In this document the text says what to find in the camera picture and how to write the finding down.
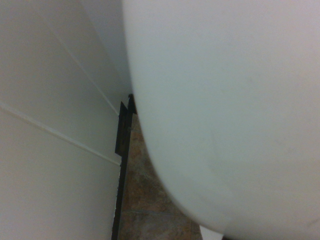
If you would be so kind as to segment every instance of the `white curved surface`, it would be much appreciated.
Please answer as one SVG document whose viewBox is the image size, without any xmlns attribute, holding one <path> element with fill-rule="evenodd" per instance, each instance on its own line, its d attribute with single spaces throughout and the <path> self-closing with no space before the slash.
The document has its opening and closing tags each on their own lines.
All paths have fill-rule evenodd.
<svg viewBox="0 0 320 240">
<path fill-rule="evenodd" d="M 200 226 L 200 231 L 202 235 L 202 240 L 221 240 L 224 236 L 215 231 L 211 231 L 204 226 Z"/>
<path fill-rule="evenodd" d="M 123 6 L 142 131 L 175 203 L 239 240 L 320 239 L 320 2 Z"/>
</svg>

